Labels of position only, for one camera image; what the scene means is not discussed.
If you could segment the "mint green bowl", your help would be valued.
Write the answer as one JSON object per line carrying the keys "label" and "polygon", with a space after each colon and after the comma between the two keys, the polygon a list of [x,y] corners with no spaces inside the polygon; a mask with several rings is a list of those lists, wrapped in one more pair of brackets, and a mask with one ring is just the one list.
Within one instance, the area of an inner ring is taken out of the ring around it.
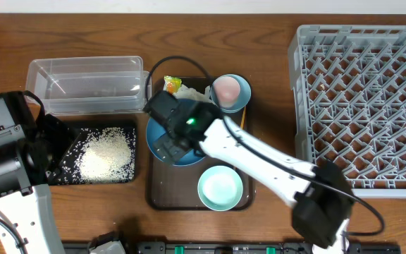
{"label": "mint green bowl", "polygon": [[227,166],[208,168],[199,178],[197,193],[210,210],[224,212],[233,209],[243,195],[240,175]]}

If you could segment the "pink plastic cup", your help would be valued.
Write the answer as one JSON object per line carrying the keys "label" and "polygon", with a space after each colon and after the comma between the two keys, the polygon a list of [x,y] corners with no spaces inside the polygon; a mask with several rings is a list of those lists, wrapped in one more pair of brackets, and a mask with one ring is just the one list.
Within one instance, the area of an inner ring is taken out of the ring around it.
{"label": "pink plastic cup", "polygon": [[230,76],[217,78],[213,84],[214,92],[218,98],[219,105],[223,108],[232,107],[240,95],[239,82]]}

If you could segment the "light blue small bowl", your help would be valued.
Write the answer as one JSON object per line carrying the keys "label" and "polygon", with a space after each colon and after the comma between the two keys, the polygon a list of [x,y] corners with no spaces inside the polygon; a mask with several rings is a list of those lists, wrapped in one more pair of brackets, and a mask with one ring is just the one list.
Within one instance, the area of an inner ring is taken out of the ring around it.
{"label": "light blue small bowl", "polygon": [[225,113],[229,113],[229,114],[233,114],[235,112],[240,111],[241,109],[243,109],[244,107],[247,106],[248,102],[250,101],[250,97],[252,95],[252,91],[251,91],[251,87],[250,84],[240,75],[236,75],[236,74],[225,74],[222,76],[230,76],[233,77],[234,79],[236,79],[239,84],[240,84],[240,95],[238,97],[237,102],[230,108],[223,108],[219,105],[218,102],[218,98],[214,92],[214,88],[213,88],[213,84],[212,83],[212,88],[210,89],[210,97],[211,99],[221,108],[221,110]]}

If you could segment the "dark blue bowl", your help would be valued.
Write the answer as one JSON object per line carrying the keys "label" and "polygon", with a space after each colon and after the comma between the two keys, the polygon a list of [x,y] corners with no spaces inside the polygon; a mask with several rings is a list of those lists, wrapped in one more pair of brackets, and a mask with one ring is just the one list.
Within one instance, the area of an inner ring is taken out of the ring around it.
{"label": "dark blue bowl", "polygon": [[177,162],[173,162],[171,159],[165,159],[165,154],[158,151],[154,146],[157,140],[164,136],[168,137],[166,130],[155,119],[150,117],[146,127],[146,141],[152,154],[161,162],[165,162],[175,167],[186,167],[201,162],[206,157],[204,153],[191,149]]}

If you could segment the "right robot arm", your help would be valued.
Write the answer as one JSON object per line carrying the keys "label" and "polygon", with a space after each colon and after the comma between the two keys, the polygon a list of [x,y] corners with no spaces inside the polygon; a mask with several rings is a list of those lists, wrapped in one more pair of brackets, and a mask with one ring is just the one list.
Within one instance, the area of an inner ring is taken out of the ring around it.
{"label": "right robot arm", "polygon": [[256,139],[212,103],[149,101],[144,111],[165,129],[154,146],[168,163],[195,148],[231,164],[275,193],[292,209],[292,227],[313,253],[345,253],[352,189],[332,162],[318,167]]}

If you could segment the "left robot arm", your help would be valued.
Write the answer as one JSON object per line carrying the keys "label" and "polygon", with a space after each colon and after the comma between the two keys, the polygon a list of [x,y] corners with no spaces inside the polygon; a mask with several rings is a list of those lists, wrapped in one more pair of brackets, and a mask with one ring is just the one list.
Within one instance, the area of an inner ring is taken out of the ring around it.
{"label": "left robot arm", "polygon": [[50,184],[75,140],[61,120],[40,109],[32,92],[0,93],[0,242],[6,253],[64,253]]}

